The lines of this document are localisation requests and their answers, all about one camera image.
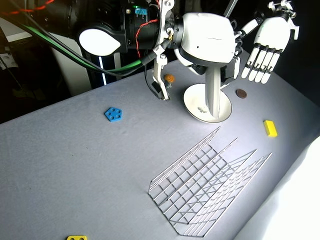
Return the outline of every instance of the green cable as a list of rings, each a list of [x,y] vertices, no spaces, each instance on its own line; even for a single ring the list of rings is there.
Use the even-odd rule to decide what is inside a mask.
[[[44,34],[42,34],[40,31],[38,31],[36,28],[31,27],[31,26],[26,26],[24,25],[26,28],[28,28],[30,31],[32,31],[33,33],[37,34],[39,37],[41,37],[42,39],[46,40],[47,42],[55,45],[57,48],[61,49],[62,51],[64,51],[66,54],[68,54],[71,58],[78,60],[79,62],[83,63],[84,65],[86,65],[87,67],[94,69],[94,70],[99,70],[97,69],[95,66],[90,65],[88,63],[86,63],[85,61],[83,61],[81,58],[77,57],[76,55],[74,55],[73,53],[69,52],[67,49],[65,49],[64,47],[62,47],[60,44],[58,44],[57,42],[53,41],[52,39],[50,39],[49,37],[45,36]],[[111,70],[107,70],[110,72],[118,72],[118,71],[124,71],[124,70],[128,70],[132,67],[138,66],[141,64],[140,60],[134,61],[126,66],[117,68],[117,69],[111,69]]]

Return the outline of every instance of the blue object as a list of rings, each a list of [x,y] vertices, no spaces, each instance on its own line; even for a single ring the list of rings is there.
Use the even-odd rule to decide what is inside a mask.
[[[104,115],[110,122],[119,121],[122,119],[122,110],[119,108],[110,107],[108,111],[104,113]]]
[[[136,8],[134,11],[137,15],[147,15],[147,9],[145,8]]]

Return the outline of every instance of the wire rack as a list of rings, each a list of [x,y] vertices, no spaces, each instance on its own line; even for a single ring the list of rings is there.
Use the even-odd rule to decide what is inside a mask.
[[[217,128],[155,177],[149,195],[179,235],[204,237],[272,155],[245,163],[257,150],[226,161],[211,141]]]

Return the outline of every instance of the blue toy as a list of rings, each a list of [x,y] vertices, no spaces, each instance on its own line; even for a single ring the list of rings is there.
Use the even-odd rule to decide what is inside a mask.
[[[122,119],[122,110],[119,108],[110,107],[108,111],[104,113],[104,115],[110,122],[119,121]]]

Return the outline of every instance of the dark background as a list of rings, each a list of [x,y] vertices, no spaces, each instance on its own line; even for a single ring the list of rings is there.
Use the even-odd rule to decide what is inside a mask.
[[[238,23],[238,29],[253,19],[254,12],[268,4],[268,0],[239,0],[230,16]],[[228,0],[176,0],[174,13],[183,15],[187,12],[207,12],[222,15]],[[293,20],[300,26],[299,38],[288,44],[281,54],[274,71],[307,98],[320,106],[320,67],[318,47],[318,6],[314,1],[294,0],[292,5],[297,12]],[[256,31],[243,41],[243,48],[251,52]],[[33,38],[14,42],[10,46],[11,53],[19,68],[10,68],[16,79],[27,92],[26,96],[17,94],[19,86],[7,70],[0,70],[0,123],[19,117],[36,109],[69,98],[71,95],[60,73],[51,49]],[[168,59],[176,59],[172,50],[167,50]],[[107,69],[114,67],[113,57],[104,57]],[[122,65],[137,59],[134,50],[121,54]],[[102,86],[100,74],[89,74],[93,88]]]

